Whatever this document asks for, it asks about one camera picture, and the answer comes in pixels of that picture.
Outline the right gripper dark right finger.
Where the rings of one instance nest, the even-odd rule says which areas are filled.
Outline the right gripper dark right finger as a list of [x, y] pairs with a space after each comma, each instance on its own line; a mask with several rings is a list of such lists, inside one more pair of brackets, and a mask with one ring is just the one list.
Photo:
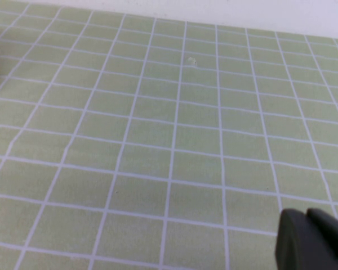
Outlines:
[[338, 219], [317, 208], [308, 209], [306, 215], [321, 233], [338, 261]]

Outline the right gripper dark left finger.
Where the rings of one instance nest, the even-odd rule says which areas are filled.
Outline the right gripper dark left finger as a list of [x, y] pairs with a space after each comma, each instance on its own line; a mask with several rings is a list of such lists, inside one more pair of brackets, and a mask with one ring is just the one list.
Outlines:
[[338, 260], [322, 234], [302, 212], [281, 212], [275, 246], [278, 269], [338, 269]]

